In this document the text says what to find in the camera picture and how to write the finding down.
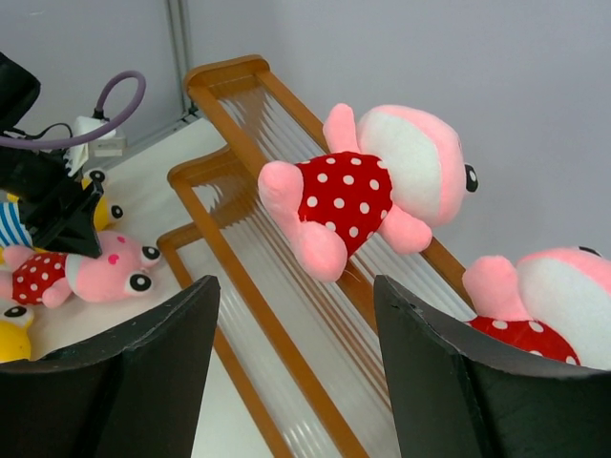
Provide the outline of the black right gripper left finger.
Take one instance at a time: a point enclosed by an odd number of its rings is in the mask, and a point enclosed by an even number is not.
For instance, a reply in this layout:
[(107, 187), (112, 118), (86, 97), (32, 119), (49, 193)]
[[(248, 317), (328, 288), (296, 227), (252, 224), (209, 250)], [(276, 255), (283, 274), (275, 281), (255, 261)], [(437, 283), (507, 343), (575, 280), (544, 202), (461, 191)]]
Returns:
[(92, 338), (2, 364), (2, 456), (190, 456), (220, 292), (205, 276)]

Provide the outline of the pink red-dotted toy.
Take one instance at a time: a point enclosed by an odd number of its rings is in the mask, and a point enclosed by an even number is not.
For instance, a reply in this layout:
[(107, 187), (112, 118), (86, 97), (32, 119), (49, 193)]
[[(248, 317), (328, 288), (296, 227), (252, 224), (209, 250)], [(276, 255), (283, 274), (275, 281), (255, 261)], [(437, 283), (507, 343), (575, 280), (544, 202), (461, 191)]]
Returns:
[(263, 207), (317, 281), (337, 281), (374, 234), (397, 254), (422, 252), (478, 188), (458, 133), (434, 114), (380, 105), (355, 118), (340, 103), (323, 133), (328, 153), (270, 161), (258, 176)]
[(462, 282), (472, 328), (539, 357), (610, 368), (610, 260), (598, 251), (553, 248), (517, 263), (485, 256)]
[(152, 289), (148, 270), (161, 260), (160, 251), (116, 231), (98, 234), (101, 255), (37, 252), (12, 245), (3, 252), (1, 297), (21, 305), (56, 308), (70, 296), (85, 302), (117, 302)]

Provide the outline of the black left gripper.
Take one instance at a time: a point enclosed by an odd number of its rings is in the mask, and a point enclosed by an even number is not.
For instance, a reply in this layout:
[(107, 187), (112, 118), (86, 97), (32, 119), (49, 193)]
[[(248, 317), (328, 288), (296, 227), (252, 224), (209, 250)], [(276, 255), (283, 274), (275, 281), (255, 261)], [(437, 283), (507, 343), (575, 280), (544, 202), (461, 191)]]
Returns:
[(92, 216), (104, 194), (100, 182), (83, 186), (82, 173), (68, 176), (65, 149), (49, 152), (1, 148), (1, 190), (25, 204), (22, 222), (44, 248), (54, 241), (74, 254), (97, 258), (101, 247)]

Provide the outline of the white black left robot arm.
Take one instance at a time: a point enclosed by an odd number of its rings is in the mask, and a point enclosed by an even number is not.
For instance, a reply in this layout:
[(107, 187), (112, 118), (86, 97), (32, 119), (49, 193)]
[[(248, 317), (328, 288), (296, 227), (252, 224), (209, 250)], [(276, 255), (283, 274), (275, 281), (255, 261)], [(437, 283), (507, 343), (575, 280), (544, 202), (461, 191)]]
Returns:
[[(1, 131), (12, 129), (40, 94), (38, 79), (1, 56)], [(18, 197), (17, 229), (31, 246), (47, 251), (97, 258), (102, 249), (95, 230), (95, 208), (103, 197), (101, 183), (82, 185), (69, 177), (63, 159), (18, 149), (1, 139), (1, 190)]]

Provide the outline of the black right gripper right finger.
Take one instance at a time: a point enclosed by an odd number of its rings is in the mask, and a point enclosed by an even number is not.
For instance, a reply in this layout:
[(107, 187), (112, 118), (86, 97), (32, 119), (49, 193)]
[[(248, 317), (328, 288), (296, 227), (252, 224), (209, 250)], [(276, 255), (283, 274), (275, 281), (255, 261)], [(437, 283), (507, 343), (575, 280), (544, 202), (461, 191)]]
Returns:
[(609, 372), (499, 342), (388, 276), (373, 299), (402, 456), (609, 456)]

